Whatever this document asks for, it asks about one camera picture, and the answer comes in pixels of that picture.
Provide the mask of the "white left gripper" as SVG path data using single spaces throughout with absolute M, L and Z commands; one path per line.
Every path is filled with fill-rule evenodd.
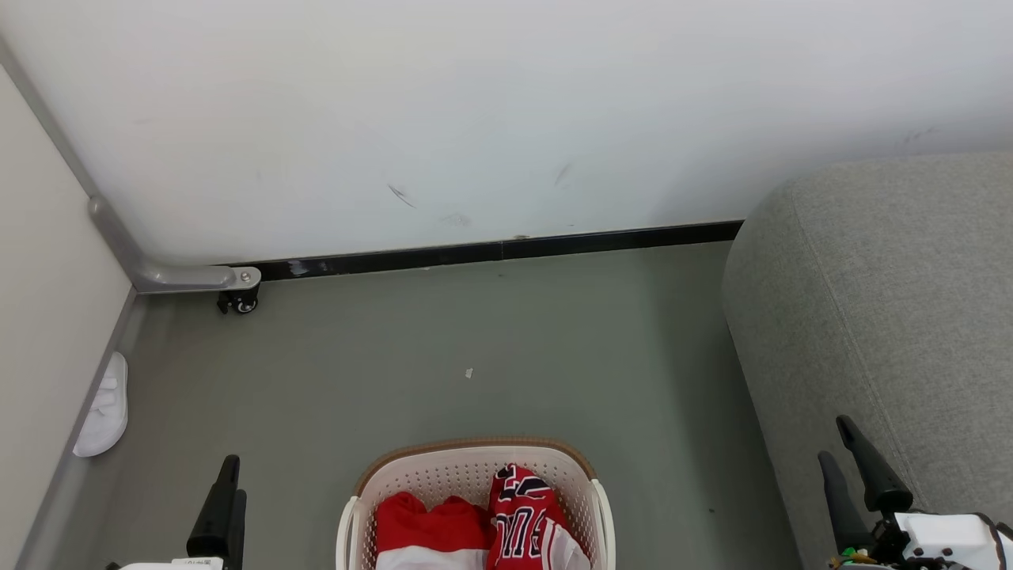
M 222 558 L 228 558 L 229 568 L 242 568 L 247 493 L 243 489 L 238 489 L 239 472 L 238 455 L 225 457 L 187 540 L 187 555 L 191 558 L 135 562 L 127 565 L 109 563 L 106 568 L 223 570 L 226 569 L 226 561 Z

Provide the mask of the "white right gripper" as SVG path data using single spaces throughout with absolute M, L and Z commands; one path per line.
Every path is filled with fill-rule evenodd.
M 864 484 L 870 512 L 907 512 L 914 494 L 897 470 L 847 416 L 836 418 L 840 440 Z M 1011 527 L 981 513 L 897 513 L 868 530 L 831 452 L 819 452 L 822 489 L 837 552 L 829 569 L 1011 569 Z

